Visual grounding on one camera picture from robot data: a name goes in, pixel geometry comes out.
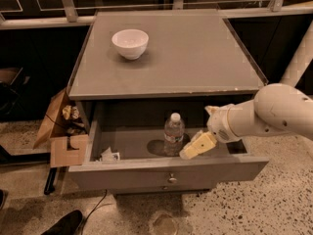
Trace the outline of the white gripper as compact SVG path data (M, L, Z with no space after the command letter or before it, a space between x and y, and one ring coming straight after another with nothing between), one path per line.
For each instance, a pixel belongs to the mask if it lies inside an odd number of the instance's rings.
M197 132L191 141L180 151L179 156L183 160L192 159L216 147L217 141L221 143L238 142L240 137L235 134L229 123L228 114L234 104L222 107L206 106L205 110L209 114L207 129L209 131Z

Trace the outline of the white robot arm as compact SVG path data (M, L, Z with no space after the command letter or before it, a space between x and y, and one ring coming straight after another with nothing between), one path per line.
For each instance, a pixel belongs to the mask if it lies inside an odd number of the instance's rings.
M216 147L247 136L289 133L313 137L313 100L295 88L313 60L313 23L308 27L278 83L266 85L254 98L223 107L207 106L207 132L198 132L180 152L189 160Z

